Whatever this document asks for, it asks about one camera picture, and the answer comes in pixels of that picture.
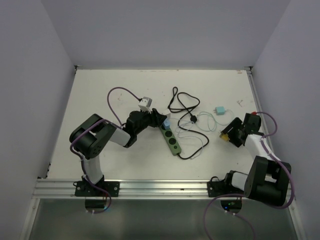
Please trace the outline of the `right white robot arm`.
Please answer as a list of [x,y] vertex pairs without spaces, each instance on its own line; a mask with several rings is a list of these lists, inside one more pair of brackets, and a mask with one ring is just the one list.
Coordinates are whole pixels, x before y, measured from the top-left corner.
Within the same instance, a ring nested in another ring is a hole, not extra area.
[[236,147],[244,146],[253,163],[248,174],[230,171],[223,183],[223,192],[235,196],[243,191],[246,198],[277,209],[287,208],[294,199],[291,165],[282,162],[267,144],[271,134],[260,132],[262,119],[259,112],[246,113],[244,120],[234,118],[220,137]]

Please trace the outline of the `yellow usb charger plug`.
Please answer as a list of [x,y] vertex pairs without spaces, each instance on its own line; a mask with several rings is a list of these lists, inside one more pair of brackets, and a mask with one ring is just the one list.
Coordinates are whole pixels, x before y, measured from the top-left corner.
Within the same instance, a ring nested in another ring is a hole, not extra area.
[[222,140],[226,141],[226,142],[228,142],[228,141],[230,140],[230,138],[229,138],[229,136],[228,136],[227,133],[223,133],[223,132],[222,132],[222,133],[219,135],[219,137],[220,137]]

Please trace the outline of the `green power strip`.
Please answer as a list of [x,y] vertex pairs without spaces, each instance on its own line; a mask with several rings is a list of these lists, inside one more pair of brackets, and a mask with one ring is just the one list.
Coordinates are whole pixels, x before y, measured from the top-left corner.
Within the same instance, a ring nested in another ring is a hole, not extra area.
[[167,146],[169,147],[173,156],[180,155],[182,152],[181,146],[179,145],[174,133],[170,128],[165,128],[163,125],[159,128]]

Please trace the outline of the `white charger plug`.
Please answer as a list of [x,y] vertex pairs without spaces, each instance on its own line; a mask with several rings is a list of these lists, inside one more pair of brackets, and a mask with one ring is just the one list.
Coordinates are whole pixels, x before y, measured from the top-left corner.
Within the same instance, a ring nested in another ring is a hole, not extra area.
[[163,110],[161,114],[166,116],[168,119],[171,118],[171,111],[168,108]]

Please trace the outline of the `teal charger plug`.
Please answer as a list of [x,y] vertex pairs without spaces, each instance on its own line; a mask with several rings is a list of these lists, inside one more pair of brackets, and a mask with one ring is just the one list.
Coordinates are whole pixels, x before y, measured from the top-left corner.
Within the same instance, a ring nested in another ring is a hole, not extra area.
[[217,116],[222,116],[226,112],[226,110],[223,106],[217,106],[217,107],[215,107],[215,109],[213,111]]

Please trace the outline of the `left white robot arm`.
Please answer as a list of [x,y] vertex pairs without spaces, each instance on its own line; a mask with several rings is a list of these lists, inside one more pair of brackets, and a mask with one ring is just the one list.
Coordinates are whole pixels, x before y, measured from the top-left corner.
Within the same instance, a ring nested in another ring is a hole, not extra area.
[[70,135],[70,151],[80,158],[83,178],[87,182],[86,190],[92,196],[103,193],[104,175],[101,170],[99,155],[108,142],[129,148],[137,136],[148,127],[158,128],[167,116],[155,108],[151,111],[132,111],[124,126],[118,126],[98,114],[93,114]]

